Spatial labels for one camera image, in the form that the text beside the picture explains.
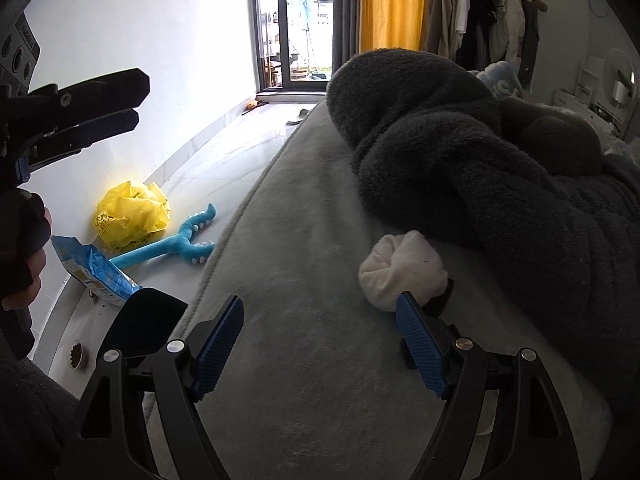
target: blue rubber gripper pad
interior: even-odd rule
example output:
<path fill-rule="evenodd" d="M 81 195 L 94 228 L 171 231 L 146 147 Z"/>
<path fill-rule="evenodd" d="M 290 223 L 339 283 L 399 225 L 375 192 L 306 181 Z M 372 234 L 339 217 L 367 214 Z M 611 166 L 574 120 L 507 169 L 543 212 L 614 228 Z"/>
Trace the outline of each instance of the blue rubber gripper pad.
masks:
<path fill-rule="evenodd" d="M 222 315 L 196 358 L 196 378 L 191 384 L 191 393 L 198 401 L 218 384 L 243 324 L 244 305 L 237 299 Z"/>
<path fill-rule="evenodd" d="M 422 382 L 439 398 L 444 398 L 449 389 L 444 378 L 444 356 L 413 303 L 405 294 L 398 296 L 396 302 L 396 323 L 414 358 Z"/>

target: gray curtain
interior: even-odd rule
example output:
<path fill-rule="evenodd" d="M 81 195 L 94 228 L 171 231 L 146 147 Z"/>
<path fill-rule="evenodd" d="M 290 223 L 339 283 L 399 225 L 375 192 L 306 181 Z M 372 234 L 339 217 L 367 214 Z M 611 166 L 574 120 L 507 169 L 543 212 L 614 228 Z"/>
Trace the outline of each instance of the gray curtain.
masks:
<path fill-rule="evenodd" d="M 358 53 L 360 0 L 334 0 L 334 58 L 332 72 Z"/>
<path fill-rule="evenodd" d="M 424 0 L 420 49 L 437 54 L 441 34 L 442 0 Z"/>

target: slipper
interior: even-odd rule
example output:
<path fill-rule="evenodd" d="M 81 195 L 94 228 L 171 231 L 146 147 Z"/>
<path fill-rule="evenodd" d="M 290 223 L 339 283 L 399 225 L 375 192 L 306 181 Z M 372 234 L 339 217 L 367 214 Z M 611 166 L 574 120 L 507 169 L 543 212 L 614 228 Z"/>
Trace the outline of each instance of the slipper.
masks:
<path fill-rule="evenodd" d="M 309 115 L 309 110 L 307 110 L 306 108 L 302 108 L 298 116 L 294 117 L 293 119 L 289 119 L 287 121 L 287 124 L 300 124 L 308 115 Z"/>

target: yellow plastic bag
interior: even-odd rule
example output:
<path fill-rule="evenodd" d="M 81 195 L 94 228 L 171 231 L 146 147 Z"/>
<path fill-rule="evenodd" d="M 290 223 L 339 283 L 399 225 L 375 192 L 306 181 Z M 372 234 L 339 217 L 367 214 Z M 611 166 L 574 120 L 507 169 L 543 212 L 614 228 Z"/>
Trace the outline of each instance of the yellow plastic bag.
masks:
<path fill-rule="evenodd" d="M 169 225 L 169 201 L 155 183 L 128 181 L 108 190 L 98 203 L 95 226 L 112 250 L 144 244 Z"/>

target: baseboard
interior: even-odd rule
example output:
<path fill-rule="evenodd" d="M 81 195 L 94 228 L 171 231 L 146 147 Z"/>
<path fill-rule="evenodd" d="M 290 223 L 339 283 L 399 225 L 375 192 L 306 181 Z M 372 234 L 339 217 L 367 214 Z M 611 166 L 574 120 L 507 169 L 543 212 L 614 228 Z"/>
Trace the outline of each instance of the baseboard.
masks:
<path fill-rule="evenodd" d="M 155 170 L 151 176 L 145 180 L 146 184 L 155 182 L 158 186 L 166 183 L 171 176 L 180 169 L 180 167 L 189 160 L 200 148 L 217 135 L 225 126 L 227 126 L 235 118 L 245 110 L 247 101 L 253 99 L 249 96 L 242 100 L 236 106 L 231 108 L 227 113 L 213 121 L 209 126 L 204 128 L 200 133 L 196 134 L 189 142 L 181 146 L 167 161 Z M 44 373 L 48 374 L 56 355 L 62 336 L 65 333 L 66 326 L 76 309 L 78 301 L 80 301 L 85 287 L 77 280 L 69 279 L 62 287 L 53 308 L 49 313 L 49 317 L 42 329 L 42 334 L 36 341 L 34 346 L 32 360 L 35 365 Z"/>
<path fill-rule="evenodd" d="M 319 103 L 326 92 L 260 92 L 256 99 L 268 103 Z"/>
<path fill-rule="evenodd" d="M 246 109 L 247 102 L 253 98 L 253 96 L 249 96 L 247 99 L 243 99 L 222 117 L 217 118 L 199 134 L 196 134 L 193 139 L 183 144 L 178 151 L 170 156 L 162 166 L 155 170 L 151 176 L 145 180 L 145 184 L 155 182 L 158 186 L 162 187 L 162 185 L 164 185 L 164 183 L 169 180 L 172 175 L 193 156 L 195 152 L 209 142 L 220 130 L 222 130 L 222 128 L 227 126 L 236 117 L 239 117 Z"/>

